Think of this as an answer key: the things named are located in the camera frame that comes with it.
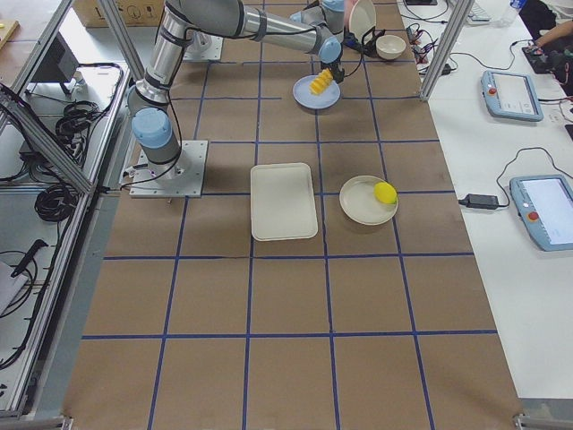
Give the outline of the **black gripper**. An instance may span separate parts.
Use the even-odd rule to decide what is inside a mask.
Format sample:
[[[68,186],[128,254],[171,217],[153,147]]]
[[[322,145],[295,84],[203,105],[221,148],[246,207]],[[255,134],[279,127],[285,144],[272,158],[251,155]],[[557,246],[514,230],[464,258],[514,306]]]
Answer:
[[[321,71],[320,76],[333,76],[333,81],[336,84],[341,84],[345,79],[345,70],[341,67],[340,63],[332,63],[329,65],[329,68],[325,68]]]

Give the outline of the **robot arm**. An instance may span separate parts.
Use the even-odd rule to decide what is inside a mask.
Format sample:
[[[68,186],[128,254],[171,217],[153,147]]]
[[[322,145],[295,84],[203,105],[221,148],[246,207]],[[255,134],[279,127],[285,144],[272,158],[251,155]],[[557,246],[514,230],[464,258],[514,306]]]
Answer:
[[[290,17],[268,13],[241,1],[166,1],[150,62],[143,78],[130,89],[128,107],[132,131],[139,137],[148,161],[175,169],[182,152],[167,114],[170,90],[184,51],[198,33],[224,39],[249,39],[315,55],[337,83],[340,67],[345,3],[316,1]]]
[[[332,34],[338,35],[344,30],[345,1],[313,1],[303,10],[293,13],[290,19],[308,25],[324,25]]]

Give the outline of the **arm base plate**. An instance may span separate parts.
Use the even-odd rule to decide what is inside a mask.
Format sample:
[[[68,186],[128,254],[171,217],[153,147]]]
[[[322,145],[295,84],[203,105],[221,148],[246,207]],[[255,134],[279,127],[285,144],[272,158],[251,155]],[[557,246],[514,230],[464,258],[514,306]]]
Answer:
[[[184,52],[184,62],[218,61],[221,58],[223,39],[196,32]]]
[[[140,150],[139,164],[144,168],[135,170],[129,195],[132,198],[183,198],[200,197],[205,163],[208,152],[207,141],[183,141],[182,154],[176,165],[170,167],[149,163],[143,150]]]

